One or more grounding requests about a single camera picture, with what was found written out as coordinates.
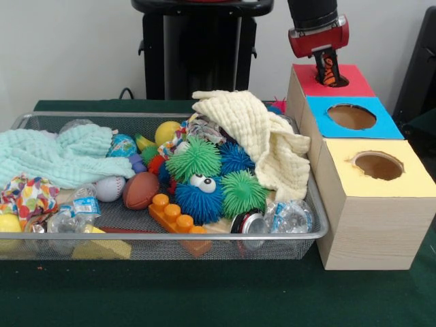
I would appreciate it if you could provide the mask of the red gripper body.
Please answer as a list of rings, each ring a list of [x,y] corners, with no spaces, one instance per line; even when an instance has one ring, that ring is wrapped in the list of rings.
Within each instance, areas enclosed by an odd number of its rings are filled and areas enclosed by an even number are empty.
[[[315,52],[327,48],[338,50],[348,45],[349,23],[346,15],[340,15],[332,23],[319,29],[308,31],[290,29],[288,39],[297,58],[311,57]]]

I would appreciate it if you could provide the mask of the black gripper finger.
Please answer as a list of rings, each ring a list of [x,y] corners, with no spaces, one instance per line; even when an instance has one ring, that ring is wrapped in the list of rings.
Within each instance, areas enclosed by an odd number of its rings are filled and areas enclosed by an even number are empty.
[[[323,82],[325,79],[325,63],[324,63],[324,57],[326,55],[325,50],[318,50],[315,51],[315,62],[316,62],[316,68],[317,68],[317,80],[319,82]]]
[[[339,79],[341,77],[341,75],[340,75],[340,71],[339,71],[339,64],[337,61],[337,52],[334,48],[331,50],[330,57],[332,59],[332,72],[333,72],[335,78]]]

